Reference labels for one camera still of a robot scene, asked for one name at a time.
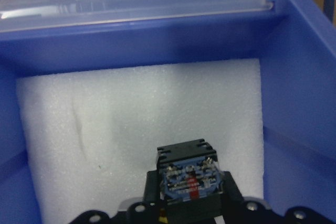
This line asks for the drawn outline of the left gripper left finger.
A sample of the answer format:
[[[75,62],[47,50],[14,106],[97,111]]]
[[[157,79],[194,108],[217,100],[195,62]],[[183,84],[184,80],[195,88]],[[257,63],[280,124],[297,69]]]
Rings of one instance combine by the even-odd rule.
[[[148,171],[143,194],[143,202],[149,207],[162,208],[160,175],[156,170]]]

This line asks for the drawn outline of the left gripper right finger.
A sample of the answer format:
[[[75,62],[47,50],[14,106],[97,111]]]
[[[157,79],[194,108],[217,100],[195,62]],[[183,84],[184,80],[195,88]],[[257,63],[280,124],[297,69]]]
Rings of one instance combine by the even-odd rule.
[[[220,178],[222,208],[236,208],[240,206],[244,198],[231,173],[223,171],[221,172]]]

